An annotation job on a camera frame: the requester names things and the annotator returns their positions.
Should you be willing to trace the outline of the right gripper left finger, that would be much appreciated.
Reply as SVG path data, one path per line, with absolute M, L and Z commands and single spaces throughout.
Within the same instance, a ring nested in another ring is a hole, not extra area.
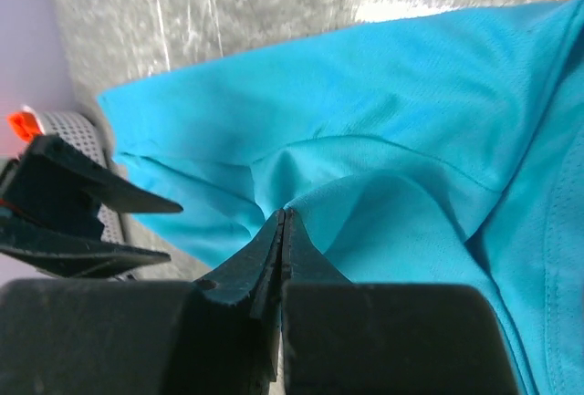
M 210 302 L 265 318 L 277 307 L 285 212 L 273 213 L 252 241 L 194 282 Z

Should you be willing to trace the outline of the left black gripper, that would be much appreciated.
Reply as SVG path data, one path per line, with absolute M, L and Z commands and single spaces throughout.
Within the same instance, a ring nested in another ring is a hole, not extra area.
M 36 137 L 1 170 L 1 253 L 64 278 L 111 278 L 167 263 L 169 254 L 102 242 L 106 205 L 118 213 L 181 213 L 57 135 Z

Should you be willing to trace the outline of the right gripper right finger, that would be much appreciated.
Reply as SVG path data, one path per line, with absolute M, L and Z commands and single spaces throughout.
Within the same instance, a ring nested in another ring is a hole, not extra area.
M 309 282 L 349 284 L 345 277 L 313 245 L 300 214 L 293 209 L 285 210 L 282 240 L 282 283 Z

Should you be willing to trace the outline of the teal t shirt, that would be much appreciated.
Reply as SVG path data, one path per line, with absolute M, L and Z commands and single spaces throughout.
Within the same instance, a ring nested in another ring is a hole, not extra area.
M 583 0 L 352 26 L 111 88 L 139 221 L 210 267 L 275 210 L 356 282 L 477 288 L 525 394 L 583 391 Z

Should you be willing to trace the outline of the white laundry basket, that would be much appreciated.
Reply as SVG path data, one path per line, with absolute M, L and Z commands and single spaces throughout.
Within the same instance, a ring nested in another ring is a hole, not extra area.
M 107 160 L 99 133 L 93 124 L 77 112 L 32 112 L 37 126 L 43 134 L 57 134 L 63 140 L 107 168 Z M 106 242 L 125 242 L 120 216 L 102 206 L 99 219 L 104 223 L 102 239 Z

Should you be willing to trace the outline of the orange t shirt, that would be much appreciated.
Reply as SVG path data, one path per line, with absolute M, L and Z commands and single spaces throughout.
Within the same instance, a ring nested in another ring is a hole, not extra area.
M 42 134 L 36 116 L 30 112 L 12 113 L 7 117 L 7 122 L 15 135 L 27 143 Z

